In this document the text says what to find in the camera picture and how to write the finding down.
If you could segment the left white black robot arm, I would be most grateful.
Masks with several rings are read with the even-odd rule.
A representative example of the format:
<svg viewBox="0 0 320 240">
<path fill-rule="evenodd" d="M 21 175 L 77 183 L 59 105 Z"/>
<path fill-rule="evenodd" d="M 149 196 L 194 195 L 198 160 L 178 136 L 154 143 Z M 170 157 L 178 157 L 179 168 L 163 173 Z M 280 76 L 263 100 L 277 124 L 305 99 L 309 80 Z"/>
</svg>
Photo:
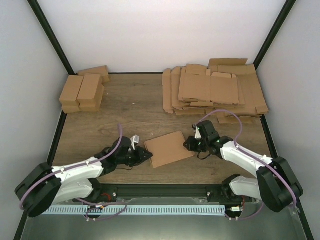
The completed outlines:
<svg viewBox="0 0 320 240">
<path fill-rule="evenodd" d="M 50 206 L 80 199 L 97 202 L 102 196 L 99 177 L 119 165 L 133 168 L 153 154 L 138 145 L 135 137 L 122 137 L 87 160 L 66 165 L 39 164 L 14 190 L 20 207 L 30 218 L 43 214 Z"/>
</svg>

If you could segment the brown cardboard box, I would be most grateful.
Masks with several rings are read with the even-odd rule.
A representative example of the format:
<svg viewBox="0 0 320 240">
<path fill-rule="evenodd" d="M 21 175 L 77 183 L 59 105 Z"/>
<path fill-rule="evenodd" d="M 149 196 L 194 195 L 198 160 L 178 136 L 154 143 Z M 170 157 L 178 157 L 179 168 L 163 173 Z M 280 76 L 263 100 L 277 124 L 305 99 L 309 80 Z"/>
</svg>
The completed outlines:
<svg viewBox="0 0 320 240">
<path fill-rule="evenodd" d="M 144 142 L 145 148 L 153 154 L 152 167 L 159 168 L 195 155 L 184 147 L 186 139 L 181 131 L 176 131 Z"/>
</svg>

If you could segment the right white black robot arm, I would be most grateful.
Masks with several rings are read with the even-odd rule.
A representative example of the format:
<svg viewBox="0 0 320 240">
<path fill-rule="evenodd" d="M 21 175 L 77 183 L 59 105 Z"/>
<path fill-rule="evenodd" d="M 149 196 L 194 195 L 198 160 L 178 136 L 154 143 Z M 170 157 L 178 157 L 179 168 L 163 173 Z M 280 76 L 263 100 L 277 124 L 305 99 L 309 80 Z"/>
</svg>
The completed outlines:
<svg viewBox="0 0 320 240">
<path fill-rule="evenodd" d="M 283 157 L 260 155 L 239 145 L 228 136 L 220 136 L 211 121 L 193 125 L 184 147 L 194 153 L 207 153 L 231 162 L 252 174 L 247 178 L 234 174 L 221 184 L 223 198 L 229 202 L 239 196 L 261 200 L 271 211 L 279 213 L 294 205 L 303 195 L 303 188 L 288 161 Z"/>
</svg>

